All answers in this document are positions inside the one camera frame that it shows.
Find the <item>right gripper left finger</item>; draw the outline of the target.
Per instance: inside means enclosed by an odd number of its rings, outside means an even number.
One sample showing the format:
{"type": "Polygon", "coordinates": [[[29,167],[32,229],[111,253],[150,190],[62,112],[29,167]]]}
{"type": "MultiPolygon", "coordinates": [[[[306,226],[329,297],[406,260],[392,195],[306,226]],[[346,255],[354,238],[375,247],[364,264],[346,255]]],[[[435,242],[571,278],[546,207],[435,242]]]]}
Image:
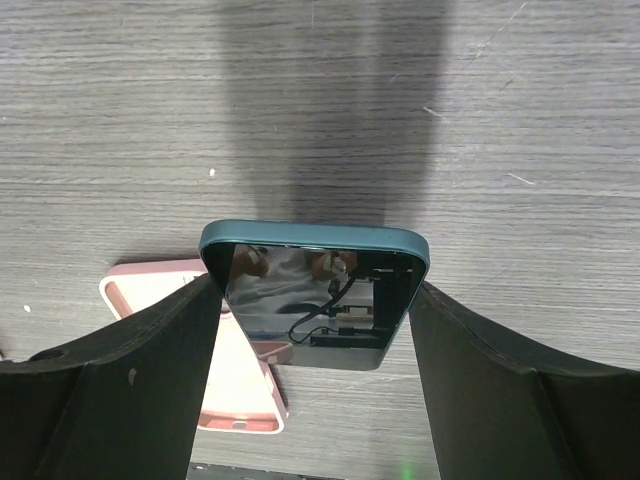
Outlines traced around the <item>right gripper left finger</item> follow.
{"type": "Polygon", "coordinates": [[[5,479],[183,479],[221,297],[200,276],[158,303],[1,364],[5,479]]]}

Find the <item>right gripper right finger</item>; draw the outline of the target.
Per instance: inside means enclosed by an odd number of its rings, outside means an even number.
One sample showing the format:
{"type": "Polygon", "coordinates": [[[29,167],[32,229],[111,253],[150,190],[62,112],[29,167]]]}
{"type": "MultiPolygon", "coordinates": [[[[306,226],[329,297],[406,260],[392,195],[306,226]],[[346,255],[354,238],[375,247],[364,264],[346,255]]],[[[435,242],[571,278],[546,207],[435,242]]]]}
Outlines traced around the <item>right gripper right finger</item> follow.
{"type": "Polygon", "coordinates": [[[536,342],[424,284],[410,325],[444,479],[635,479],[639,374],[536,342]]]}

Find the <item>pink phone case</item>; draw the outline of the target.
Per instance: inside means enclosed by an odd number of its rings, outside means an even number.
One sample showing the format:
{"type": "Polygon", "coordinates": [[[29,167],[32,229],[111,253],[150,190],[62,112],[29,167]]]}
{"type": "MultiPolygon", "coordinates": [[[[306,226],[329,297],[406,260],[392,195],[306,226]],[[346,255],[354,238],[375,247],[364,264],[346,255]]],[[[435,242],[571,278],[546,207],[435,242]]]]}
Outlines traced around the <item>pink phone case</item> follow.
{"type": "MultiPolygon", "coordinates": [[[[121,320],[205,273],[206,267],[198,259],[121,264],[106,273],[99,291],[112,314],[121,320]]],[[[288,413],[271,366],[292,356],[289,342],[249,341],[230,309],[223,306],[197,428],[280,433],[288,413]]]]}

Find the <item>teal phone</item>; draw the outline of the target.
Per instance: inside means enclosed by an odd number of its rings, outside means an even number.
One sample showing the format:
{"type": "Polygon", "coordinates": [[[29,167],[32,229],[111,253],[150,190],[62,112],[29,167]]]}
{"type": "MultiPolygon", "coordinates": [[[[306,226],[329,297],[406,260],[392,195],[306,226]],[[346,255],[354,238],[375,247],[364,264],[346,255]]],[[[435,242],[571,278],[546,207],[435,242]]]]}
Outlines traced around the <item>teal phone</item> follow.
{"type": "Polygon", "coordinates": [[[430,267],[424,237],[389,227],[216,220],[199,254],[254,346],[352,371],[382,364],[430,267]]]}

